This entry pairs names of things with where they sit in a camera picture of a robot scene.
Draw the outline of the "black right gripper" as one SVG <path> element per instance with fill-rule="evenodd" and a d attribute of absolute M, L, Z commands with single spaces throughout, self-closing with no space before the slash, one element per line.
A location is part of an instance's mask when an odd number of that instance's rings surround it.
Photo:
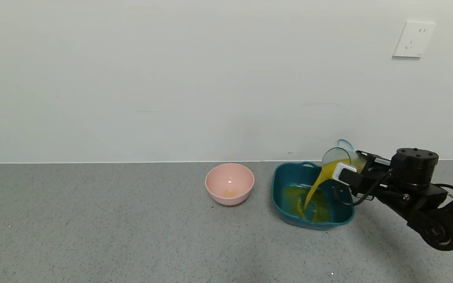
<path fill-rule="evenodd" d="M 373 200 L 376 192 L 385 186 L 390 174 L 389 159 L 381 156 L 357 150 L 358 162 L 354 164 L 360 174 L 358 185 L 350 185 L 351 195 L 362 198 L 367 195 L 366 200 Z"/>

